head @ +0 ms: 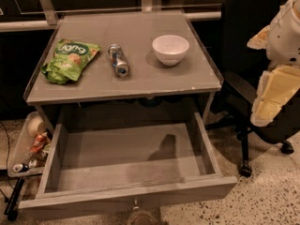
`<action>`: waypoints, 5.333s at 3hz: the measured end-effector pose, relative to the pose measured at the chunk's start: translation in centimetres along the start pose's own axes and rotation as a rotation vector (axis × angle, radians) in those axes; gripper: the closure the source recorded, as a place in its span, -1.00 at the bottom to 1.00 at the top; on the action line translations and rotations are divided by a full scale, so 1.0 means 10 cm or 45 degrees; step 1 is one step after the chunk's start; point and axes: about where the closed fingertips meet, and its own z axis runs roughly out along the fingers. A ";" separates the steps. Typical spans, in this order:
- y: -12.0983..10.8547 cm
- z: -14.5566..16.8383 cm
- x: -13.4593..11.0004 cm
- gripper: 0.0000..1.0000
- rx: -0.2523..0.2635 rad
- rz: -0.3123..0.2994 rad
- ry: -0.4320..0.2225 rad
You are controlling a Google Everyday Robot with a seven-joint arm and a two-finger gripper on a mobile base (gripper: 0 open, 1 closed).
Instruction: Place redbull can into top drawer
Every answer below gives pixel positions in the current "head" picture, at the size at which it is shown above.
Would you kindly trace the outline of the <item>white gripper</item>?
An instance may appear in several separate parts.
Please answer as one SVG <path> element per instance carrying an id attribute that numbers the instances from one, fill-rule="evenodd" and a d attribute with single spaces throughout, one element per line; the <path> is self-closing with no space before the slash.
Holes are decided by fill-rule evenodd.
<path id="1" fill-rule="evenodd" d="M 264 50 L 276 64 L 300 65 L 300 0 L 288 0 L 270 22 L 252 37 L 247 46 Z M 266 127 L 282 107 L 300 89 L 300 68 L 279 66 L 264 71 L 259 80 L 250 121 L 256 127 Z"/>

